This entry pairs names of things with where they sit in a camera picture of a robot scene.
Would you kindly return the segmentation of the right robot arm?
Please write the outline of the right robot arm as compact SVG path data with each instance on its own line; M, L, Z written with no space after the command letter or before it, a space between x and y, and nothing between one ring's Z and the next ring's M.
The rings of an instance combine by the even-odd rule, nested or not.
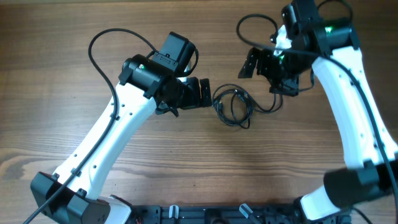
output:
M341 136L345 168L327 172L323 185L300 197L298 219L314 223L356 204L397 194L397 144L378 112L363 67L351 17L325 20L320 6L293 0L271 45L252 42L239 73L267 78L271 93L297 96L299 77L310 70L320 81Z

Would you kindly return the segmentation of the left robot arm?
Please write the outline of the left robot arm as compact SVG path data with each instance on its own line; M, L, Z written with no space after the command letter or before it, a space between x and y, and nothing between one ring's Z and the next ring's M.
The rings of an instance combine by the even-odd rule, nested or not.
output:
M127 201L101 195L106 178L137 129L153 114L210 106L210 84L192 72L198 50L171 32L161 49L135 55L110 85L111 100L84 140L52 174L30 184L37 213L57 223L139 223Z

